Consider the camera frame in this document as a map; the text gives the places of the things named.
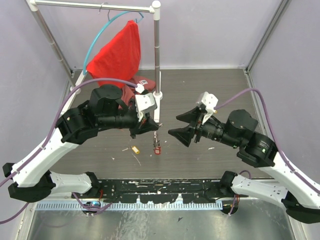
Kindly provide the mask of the keyring with tagged keys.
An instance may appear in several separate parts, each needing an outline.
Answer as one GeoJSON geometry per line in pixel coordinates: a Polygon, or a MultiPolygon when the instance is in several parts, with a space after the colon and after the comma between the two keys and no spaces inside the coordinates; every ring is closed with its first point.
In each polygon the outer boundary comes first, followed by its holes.
{"type": "Polygon", "coordinates": [[[159,134],[157,131],[153,132],[153,151],[155,155],[161,154],[161,144],[160,144],[159,134]]]}

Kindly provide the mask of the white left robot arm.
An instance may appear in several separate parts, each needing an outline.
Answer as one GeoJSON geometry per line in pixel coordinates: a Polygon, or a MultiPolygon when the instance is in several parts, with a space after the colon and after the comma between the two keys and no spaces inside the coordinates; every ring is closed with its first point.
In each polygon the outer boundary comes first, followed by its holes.
{"type": "Polygon", "coordinates": [[[95,88],[90,99],[60,116],[38,149],[18,163],[6,163],[2,169],[13,183],[8,186],[12,199],[35,203],[53,194],[77,193],[86,198],[99,195],[101,185],[93,172],[62,174],[50,170],[64,155],[95,138],[101,131],[128,129],[135,138],[159,128],[150,116],[157,101],[150,92],[136,94],[129,104],[122,90],[112,84],[95,88]]]}

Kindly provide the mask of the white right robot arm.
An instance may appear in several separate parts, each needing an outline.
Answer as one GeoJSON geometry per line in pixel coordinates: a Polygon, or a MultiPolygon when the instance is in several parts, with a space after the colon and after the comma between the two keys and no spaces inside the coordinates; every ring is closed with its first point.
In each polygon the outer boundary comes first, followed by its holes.
{"type": "Polygon", "coordinates": [[[219,191],[225,197],[250,196],[285,209],[293,219],[304,224],[320,221],[320,195],[313,188],[317,184],[310,178],[303,182],[301,173],[293,171],[288,161],[281,159],[275,142],[256,132],[258,121],[244,109],[232,111],[225,123],[211,116],[206,122],[204,111],[194,109],[180,114],[177,120],[188,125],[168,130],[184,146],[198,143],[202,137],[237,149],[236,156],[251,167],[272,176],[279,185],[268,185],[239,173],[225,171],[219,181],[219,191]]]}

